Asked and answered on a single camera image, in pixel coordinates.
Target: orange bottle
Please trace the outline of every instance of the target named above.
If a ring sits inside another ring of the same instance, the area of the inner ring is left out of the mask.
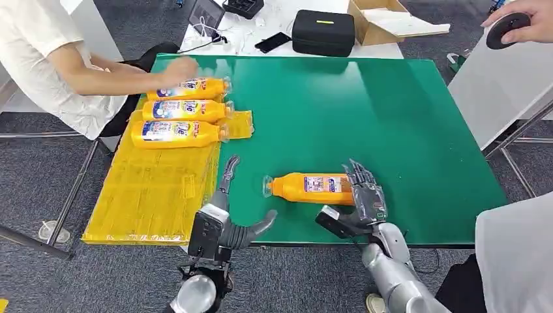
[[[141,121],[131,129],[132,142],[144,149],[205,147],[212,142],[226,142],[226,125],[198,121]]]
[[[149,120],[204,121],[214,123],[234,113],[234,102],[213,100],[148,100],[142,118]]]
[[[263,195],[279,196],[292,202],[353,205],[346,174],[290,173],[274,179],[265,176]]]
[[[214,99],[232,90],[229,78],[194,78],[171,89],[158,89],[148,93],[148,100]]]

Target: black case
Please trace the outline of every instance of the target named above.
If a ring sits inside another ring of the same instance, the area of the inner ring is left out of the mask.
[[[292,28],[292,48],[299,53],[347,57],[355,44],[353,16],[298,11]]]
[[[226,12],[231,12],[244,16],[246,19],[251,20],[253,17],[263,8],[265,3],[263,0],[237,0],[237,1],[224,1],[223,8]]]

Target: white t-shirt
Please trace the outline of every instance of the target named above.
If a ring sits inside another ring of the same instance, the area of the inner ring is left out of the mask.
[[[34,103],[93,140],[127,96],[75,93],[46,59],[71,42],[77,43],[86,67],[102,70],[91,64],[83,37],[59,0],[0,0],[0,62]]]
[[[553,312],[552,221],[553,192],[478,216],[476,259],[488,313]]]

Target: robotic arm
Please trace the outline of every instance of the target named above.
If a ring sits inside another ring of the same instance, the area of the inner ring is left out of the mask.
[[[227,162],[219,188],[209,203],[194,217],[188,261],[178,268],[184,283],[165,313],[216,312],[223,297],[232,291],[229,276],[232,250],[245,248],[268,230],[277,217],[270,210],[265,218],[250,227],[238,226],[230,219],[228,192],[234,169],[240,162],[233,155]]]
[[[386,222],[382,187],[361,164],[344,166],[351,183],[355,211],[343,215],[325,205],[315,221],[340,238],[366,235],[363,265],[370,271],[390,313],[451,313],[429,292],[418,277],[405,238],[397,226]]]

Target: green table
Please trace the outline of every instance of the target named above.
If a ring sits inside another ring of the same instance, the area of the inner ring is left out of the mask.
[[[158,56],[154,71],[174,57]],[[320,204],[264,198],[262,178],[341,173],[349,158],[374,173],[410,245],[472,244],[476,216],[507,203],[432,61],[194,57],[200,74],[232,79],[237,110],[253,111],[253,137],[222,146],[219,176],[238,154],[234,222],[278,211],[261,243],[347,243],[315,223]]]

